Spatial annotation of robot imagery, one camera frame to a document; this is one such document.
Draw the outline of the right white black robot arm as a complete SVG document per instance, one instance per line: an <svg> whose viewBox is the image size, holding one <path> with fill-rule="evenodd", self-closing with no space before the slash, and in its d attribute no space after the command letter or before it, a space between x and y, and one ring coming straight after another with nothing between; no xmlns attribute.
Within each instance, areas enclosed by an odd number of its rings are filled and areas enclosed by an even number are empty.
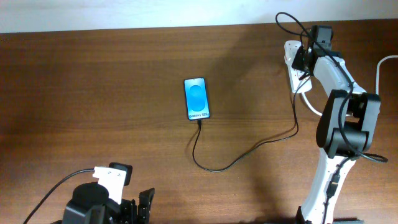
<svg viewBox="0 0 398 224"><path fill-rule="evenodd" d="M320 148L317 171L304 203L299 206L296 223L333 223L333 212L343 183L359 158L385 163L386 158L369 154L381 99L368 93L350 75L339 52L331 49L330 26L303 30L308 37L304 47L298 41L285 43L293 93L304 94L315 77L328 96L317 126Z"/></svg>

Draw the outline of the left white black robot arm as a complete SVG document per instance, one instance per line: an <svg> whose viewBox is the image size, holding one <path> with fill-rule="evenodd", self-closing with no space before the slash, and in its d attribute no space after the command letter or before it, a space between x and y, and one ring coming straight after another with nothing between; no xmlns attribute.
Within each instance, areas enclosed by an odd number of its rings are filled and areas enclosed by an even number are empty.
<svg viewBox="0 0 398 224"><path fill-rule="evenodd" d="M109 197L108 190L96 182L81 184L67 203L61 224L138 224L149 223L155 195L151 188L139 194L139 202Z"/></svg>

